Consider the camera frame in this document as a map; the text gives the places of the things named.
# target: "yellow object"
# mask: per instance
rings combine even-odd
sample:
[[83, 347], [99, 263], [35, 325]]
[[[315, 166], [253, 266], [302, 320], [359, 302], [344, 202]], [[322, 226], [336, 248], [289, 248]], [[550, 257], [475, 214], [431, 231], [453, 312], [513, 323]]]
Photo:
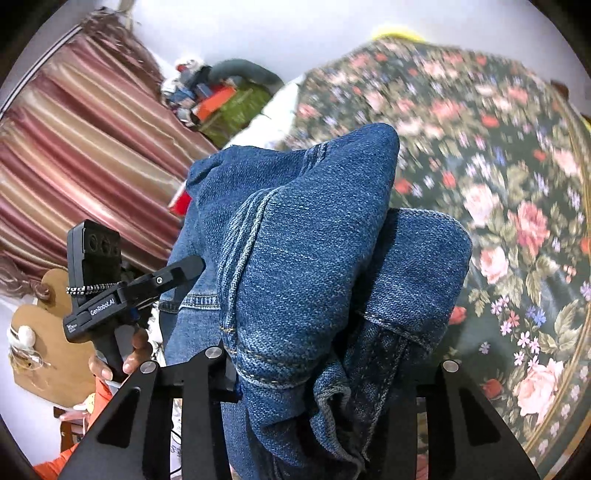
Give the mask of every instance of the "yellow object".
[[589, 132], [591, 132], [591, 124], [589, 122], [587, 122], [587, 119], [584, 117], [581, 117], [581, 120], [583, 121], [583, 123], [587, 127], [587, 130], [589, 130]]
[[406, 27], [393, 27], [391, 25], [383, 25], [376, 28], [372, 35], [372, 40], [378, 40], [384, 37], [403, 38], [405, 40], [426, 43], [426, 40], [419, 34], [409, 30]]
[[88, 395], [88, 397], [86, 397], [86, 400], [84, 401], [84, 404], [86, 405], [86, 411], [88, 413], [92, 413], [95, 410], [95, 396], [96, 392], [91, 393], [90, 395]]

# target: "denim fabric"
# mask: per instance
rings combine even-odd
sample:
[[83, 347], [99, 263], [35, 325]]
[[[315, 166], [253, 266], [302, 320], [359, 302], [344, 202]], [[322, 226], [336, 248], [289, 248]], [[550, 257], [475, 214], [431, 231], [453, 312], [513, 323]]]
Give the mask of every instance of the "denim fabric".
[[446, 215], [388, 211], [398, 148], [375, 124], [191, 168], [170, 261], [199, 254], [206, 270], [163, 295], [161, 329], [169, 363], [223, 339], [243, 394], [224, 409], [243, 479], [356, 478], [400, 376], [443, 336], [471, 244]]

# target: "red striped curtain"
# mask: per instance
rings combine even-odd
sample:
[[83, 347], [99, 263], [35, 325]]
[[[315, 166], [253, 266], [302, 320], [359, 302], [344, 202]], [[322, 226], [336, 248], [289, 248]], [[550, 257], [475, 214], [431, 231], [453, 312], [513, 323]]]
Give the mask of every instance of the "red striped curtain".
[[118, 230], [124, 258], [161, 268], [180, 227], [167, 204], [215, 147], [157, 100], [153, 57], [99, 11], [40, 69], [0, 122], [0, 249], [40, 278], [66, 266], [85, 218]]

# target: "metal screw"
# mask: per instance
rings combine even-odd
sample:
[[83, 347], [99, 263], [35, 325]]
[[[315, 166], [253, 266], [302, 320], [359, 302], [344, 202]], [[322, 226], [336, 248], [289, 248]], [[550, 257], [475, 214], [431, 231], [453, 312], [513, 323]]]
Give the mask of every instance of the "metal screw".
[[218, 346], [211, 346], [205, 350], [205, 356], [207, 358], [217, 358], [222, 354], [222, 349]]
[[457, 363], [455, 363], [453, 360], [445, 360], [443, 362], [443, 369], [446, 372], [450, 372], [451, 374], [453, 374], [460, 369], [460, 366]]
[[139, 368], [139, 371], [143, 374], [150, 374], [154, 370], [156, 370], [156, 363], [155, 362], [144, 362], [142, 366]]

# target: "cardboard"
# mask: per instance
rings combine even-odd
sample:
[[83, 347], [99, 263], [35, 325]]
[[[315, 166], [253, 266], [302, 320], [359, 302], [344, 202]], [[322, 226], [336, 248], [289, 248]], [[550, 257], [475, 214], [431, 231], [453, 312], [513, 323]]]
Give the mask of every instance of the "cardboard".
[[43, 275], [41, 283], [49, 286], [51, 297], [48, 301], [39, 300], [37, 305], [56, 317], [63, 318], [72, 313], [72, 300], [66, 293], [68, 272], [61, 268], [52, 268]]
[[[55, 309], [63, 309], [60, 305], [58, 297]], [[35, 305], [22, 305], [14, 313], [12, 327], [18, 330], [21, 325], [33, 329], [37, 336], [35, 350], [50, 365], [35, 371], [13, 371], [17, 385], [67, 408], [83, 402], [95, 391], [95, 379], [88, 369], [88, 359], [95, 353], [92, 342], [68, 343], [62, 318]]]

